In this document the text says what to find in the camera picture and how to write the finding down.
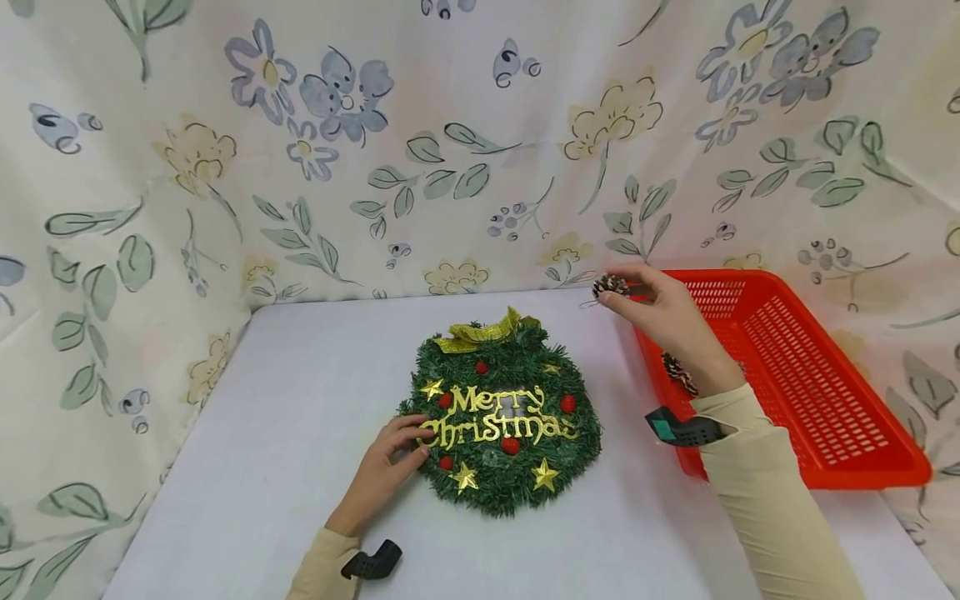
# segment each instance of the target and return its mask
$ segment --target christmas wreath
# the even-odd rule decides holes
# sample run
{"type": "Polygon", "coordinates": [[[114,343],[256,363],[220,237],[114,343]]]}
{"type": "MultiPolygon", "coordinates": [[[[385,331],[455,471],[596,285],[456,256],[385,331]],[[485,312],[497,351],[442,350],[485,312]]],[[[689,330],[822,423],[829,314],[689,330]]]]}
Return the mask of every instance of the christmas wreath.
{"type": "Polygon", "coordinates": [[[498,324],[457,324],[418,350],[401,415],[425,414],[437,495],[489,516],[555,498],[600,454],[600,424],[562,346],[509,308],[498,324]]]}

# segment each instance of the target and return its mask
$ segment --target beige sleeve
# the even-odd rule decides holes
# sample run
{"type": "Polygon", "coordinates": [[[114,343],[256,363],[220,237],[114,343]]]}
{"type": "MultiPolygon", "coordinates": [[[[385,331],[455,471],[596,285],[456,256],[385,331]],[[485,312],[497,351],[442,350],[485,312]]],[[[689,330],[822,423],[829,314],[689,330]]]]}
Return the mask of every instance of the beige sleeve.
{"type": "Polygon", "coordinates": [[[353,600],[357,578],[347,579],[340,569],[356,555],[357,538],[345,538],[321,529],[300,563],[287,600],[353,600]]]}
{"type": "Polygon", "coordinates": [[[737,430],[700,453],[764,600],[865,598],[800,477],[787,430],[767,419],[750,385],[692,404],[700,415],[737,430]]]}

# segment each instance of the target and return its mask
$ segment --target wrist-worn device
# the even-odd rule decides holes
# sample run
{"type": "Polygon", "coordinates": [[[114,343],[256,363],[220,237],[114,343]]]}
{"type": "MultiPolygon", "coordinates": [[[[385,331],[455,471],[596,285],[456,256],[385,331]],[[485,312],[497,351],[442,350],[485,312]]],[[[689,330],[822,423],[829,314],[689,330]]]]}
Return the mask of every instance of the wrist-worn device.
{"type": "Polygon", "coordinates": [[[712,444],[727,437],[720,423],[707,417],[694,417],[681,421],[666,406],[661,406],[646,416],[650,428],[661,442],[679,447],[712,444]]]}
{"type": "Polygon", "coordinates": [[[394,571],[396,562],[402,555],[403,550],[400,550],[400,546],[391,540],[384,540],[373,556],[366,552],[358,552],[344,565],[344,568],[340,569],[340,574],[347,579],[351,577],[383,579],[394,571]]]}

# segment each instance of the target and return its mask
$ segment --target white table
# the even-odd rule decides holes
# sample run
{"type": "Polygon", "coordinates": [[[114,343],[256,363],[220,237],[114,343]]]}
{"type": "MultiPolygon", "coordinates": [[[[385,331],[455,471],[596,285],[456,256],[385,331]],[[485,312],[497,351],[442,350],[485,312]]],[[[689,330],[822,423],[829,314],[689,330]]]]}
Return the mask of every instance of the white table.
{"type": "MultiPolygon", "coordinates": [[[[579,365],[603,454],[555,503],[488,519],[418,476],[367,535],[403,558],[361,600],[759,597],[719,503],[643,416],[657,403],[631,329],[588,290],[292,304],[256,313],[105,600],[282,599],[417,346],[454,323],[533,315],[579,365]]],[[[871,599],[951,600],[875,493],[817,493],[871,599]]]]}

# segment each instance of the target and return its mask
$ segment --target gold bow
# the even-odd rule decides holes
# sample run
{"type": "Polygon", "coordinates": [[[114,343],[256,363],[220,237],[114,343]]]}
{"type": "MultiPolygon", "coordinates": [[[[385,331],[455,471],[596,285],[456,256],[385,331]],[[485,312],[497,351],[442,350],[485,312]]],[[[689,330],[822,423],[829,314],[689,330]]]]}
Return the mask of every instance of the gold bow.
{"type": "Polygon", "coordinates": [[[507,307],[507,316],[500,323],[487,327],[474,327],[470,324],[456,324],[450,326],[452,338],[434,338],[437,346],[444,354],[464,354],[474,352],[480,348],[480,342],[496,342],[506,338],[514,330],[523,325],[537,325],[539,321],[533,317],[520,317],[512,306],[507,307]]]}

